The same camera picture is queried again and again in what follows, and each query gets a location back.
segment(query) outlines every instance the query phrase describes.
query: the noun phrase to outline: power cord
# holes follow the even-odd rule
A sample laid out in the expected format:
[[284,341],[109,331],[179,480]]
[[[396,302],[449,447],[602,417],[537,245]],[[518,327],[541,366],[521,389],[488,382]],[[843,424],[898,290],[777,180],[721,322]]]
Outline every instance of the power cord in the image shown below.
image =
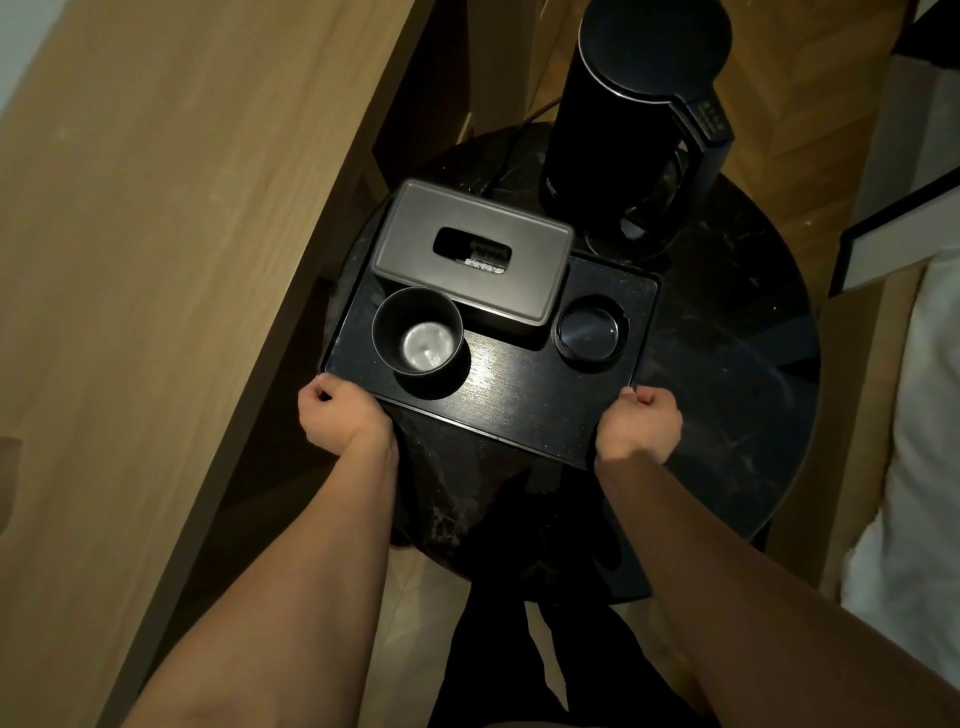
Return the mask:
[[490,180],[483,186],[483,189],[480,190],[480,197],[486,197],[489,199],[493,196],[493,191],[503,182],[503,178],[507,174],[507,168],[510,166],[510,157],[514,154],[514,148],[516,144],[520,141],[520,138],[523,136],[523,133],[527,131],[531,124],[533,124],[537,119],[546,114],[548,111],[553,109],[560,103],[560,99],[554,99],[549,104],[540,109],[537,109],[527,118],[523,120],[523,123],[520,124],[514,132],[510,135],[510,141],[507,142],[507,151],[503,155],[503,162],[500,164],[499,169],[493,173],[493,176],[490,177]]

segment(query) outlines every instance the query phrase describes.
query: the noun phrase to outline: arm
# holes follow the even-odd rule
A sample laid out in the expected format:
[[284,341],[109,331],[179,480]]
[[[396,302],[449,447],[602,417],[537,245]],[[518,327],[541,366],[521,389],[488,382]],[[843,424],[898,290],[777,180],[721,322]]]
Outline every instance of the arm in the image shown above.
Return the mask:
[[127,728],[356,723],[387,566],[396,441],[376,400],[335,376],[314,379],[299,404],[307,439],[340,460],[164,660]]
[[596,472],[710,705],[725,726],[960,725],[960,693],[770,561],[660,466],[682,418],[625,388]]

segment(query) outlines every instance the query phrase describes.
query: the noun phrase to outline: forearm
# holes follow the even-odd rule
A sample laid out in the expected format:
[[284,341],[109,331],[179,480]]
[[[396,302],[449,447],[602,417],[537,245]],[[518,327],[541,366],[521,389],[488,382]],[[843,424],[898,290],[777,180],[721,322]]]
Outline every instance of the forearm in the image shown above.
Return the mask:
[[175,647],[129,725],[352,725],[396,482],[392,437],[350,445],[303,513]]
[[751,548],[647,456],[597,474],[725,726],[956,724],[947,683]]

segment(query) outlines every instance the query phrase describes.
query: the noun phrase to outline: black round table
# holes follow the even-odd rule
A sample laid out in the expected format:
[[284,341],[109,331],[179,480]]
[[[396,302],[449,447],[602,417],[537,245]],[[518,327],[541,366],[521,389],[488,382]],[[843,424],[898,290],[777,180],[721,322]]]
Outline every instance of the black round table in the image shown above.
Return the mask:
[[[495,200],[543,214],[538,181],[551,129],[523,132]],[[479,193],[512,139],[511,130],[472,139],[418,177]],[[327,336],[388,203],[353,243]],[[576,245],[623,257],[602,240],[578,236]],[[752,538],[789,488],[816,415],[820,349],[796,262],[770,221],[722,176],[664,253],[638,247],[626,257],[661,280],[634,382],[671,390],[684,413],[683,439],[666,467]],[[593,473],[384,406],[401,449],[395,527],[435,561],[469,579],[510,584],[529,601],[615,603],[650,594]]]

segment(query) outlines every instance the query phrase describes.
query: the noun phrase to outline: kettle lid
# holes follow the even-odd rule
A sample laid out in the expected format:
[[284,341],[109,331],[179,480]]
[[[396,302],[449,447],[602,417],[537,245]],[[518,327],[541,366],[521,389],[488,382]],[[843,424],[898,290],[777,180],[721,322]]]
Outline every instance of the kettle lid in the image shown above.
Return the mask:
[[580,26],[584,63],[627,96],[704,96],[730,54],[719,0],[592,0]]

